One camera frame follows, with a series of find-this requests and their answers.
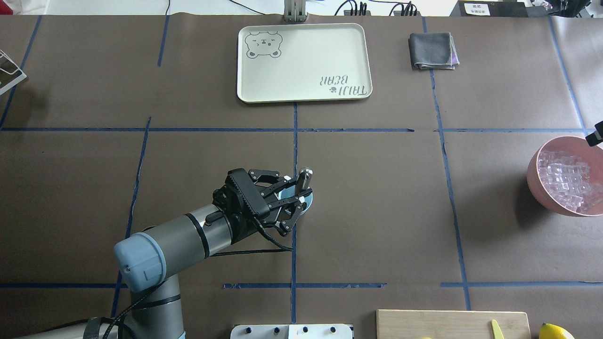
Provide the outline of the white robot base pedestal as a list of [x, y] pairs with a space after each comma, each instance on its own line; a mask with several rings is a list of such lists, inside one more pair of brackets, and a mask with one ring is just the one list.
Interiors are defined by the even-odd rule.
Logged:
[[231, 339], [353, 339], [353, 326], [343, 323], [242, 324], [233, 328]]

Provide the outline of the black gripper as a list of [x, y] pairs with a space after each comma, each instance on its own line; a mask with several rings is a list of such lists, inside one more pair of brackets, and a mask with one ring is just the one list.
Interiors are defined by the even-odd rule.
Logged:
[[228, 172], [224, 186], [214, 191], [212, 203], [228, 221], [231, 244], [259, 232], [269, 242], [280, 245], [267, 234], [263, 221], [267, 228], [286, 236], [306, 210], [306, 198], [273, 198], [267, 203], [265, 197], [290, 187], [291, 182], [291, 178], [280, 176], [278, 171], [251, 169], [248, 172], [235, 168]]

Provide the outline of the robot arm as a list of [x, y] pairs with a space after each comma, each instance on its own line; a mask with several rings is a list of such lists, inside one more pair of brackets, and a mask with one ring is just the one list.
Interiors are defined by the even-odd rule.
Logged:
[[228, 172], [212, 203], [159, 226], [132, 234], [114, 247], [131, 303], [112, 318], [93, 317], [35, 333], [33, 339], [183, 339], [180, 272], [218, 256], [252, 234], [291, 252], [267, 230], [287, 236], [310, 208], [310, 168], [297, 176], [244, 168]]

